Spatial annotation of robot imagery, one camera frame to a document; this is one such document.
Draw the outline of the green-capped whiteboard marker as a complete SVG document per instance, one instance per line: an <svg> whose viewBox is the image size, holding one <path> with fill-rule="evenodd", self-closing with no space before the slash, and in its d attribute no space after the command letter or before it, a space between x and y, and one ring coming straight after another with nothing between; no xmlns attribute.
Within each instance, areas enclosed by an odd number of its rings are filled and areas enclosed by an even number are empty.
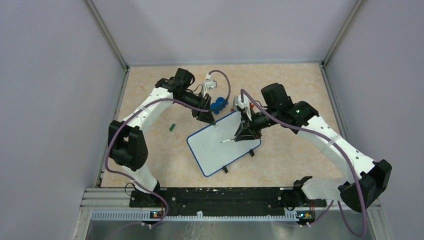
<svg viewBox="0 0 424 240"><path fill-rule="evenodd" d="M226 143L226 142L230 142L230 141L233 141L233 140L234 140L234 138L228 138L228 139L222 140L220 143Z"/></svg>

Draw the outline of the green marker cap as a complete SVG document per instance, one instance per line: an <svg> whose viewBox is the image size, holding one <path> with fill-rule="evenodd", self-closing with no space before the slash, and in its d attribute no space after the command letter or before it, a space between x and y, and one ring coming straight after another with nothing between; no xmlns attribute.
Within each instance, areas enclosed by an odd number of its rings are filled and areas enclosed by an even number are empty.
<svg viewBox="0 0 424 240"><path fill-rule="evenodd" d="M172 132L172 131L174 130L175 126L176 126L176 124L175 124L175 123L173 123L173 124L170 126L169 131L170 131L170 132Z"/></svg>

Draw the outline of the blue-framed whiteboard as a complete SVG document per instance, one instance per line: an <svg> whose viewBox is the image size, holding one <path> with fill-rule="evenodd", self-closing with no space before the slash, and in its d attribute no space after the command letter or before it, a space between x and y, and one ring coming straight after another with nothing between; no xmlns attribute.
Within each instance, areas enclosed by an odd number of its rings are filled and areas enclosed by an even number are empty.
<svg viewBox="0 0 424 240"><path fill-rule="evenodd" d="M223 170L261 145L260 139L220 143L233 137L240 123L241 114L234 111L187 137L187 145L204 177Z"/></svg>

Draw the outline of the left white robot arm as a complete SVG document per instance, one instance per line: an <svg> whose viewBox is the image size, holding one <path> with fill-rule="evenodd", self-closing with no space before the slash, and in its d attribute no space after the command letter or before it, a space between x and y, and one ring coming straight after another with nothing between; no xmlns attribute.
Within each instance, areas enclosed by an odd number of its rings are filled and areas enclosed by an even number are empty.
<svg viewBox="0 0 424 240"><path fill-rule="evenodd" d="M106 159L114 160L123 168L121 175L134 182L136 189L142 192L141 200L149 207L156 206L161 198L157 191L159 182L146 165L149 151L145 134L153 123L174 103L191 109L192 116L200 122L216 123L211 112L210 96L189 90L194 81L191 72L178 68L175 76L160 79L131 115L109 124Z"/></svg>

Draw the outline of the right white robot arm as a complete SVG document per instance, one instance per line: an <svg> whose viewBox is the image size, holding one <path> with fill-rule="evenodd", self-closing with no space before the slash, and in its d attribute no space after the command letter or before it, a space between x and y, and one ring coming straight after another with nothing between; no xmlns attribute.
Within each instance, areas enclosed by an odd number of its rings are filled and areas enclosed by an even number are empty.
<svg viewBox="0 0 424 240"><path fill-rule="evenodd" d="M309 141L343 175L340 179L308 176L296 181L293 200L297 205L307 206L312 200L331 200L362 213L387 189L392 171L389 162L374 160L360 152L333 130L309 103L294 103L282 84L267 85L261 89L261 94L265 108L245 90L234 97L233 107L240 111L241 120L233 141L259 140L263 129L280 125Z"/></svg>

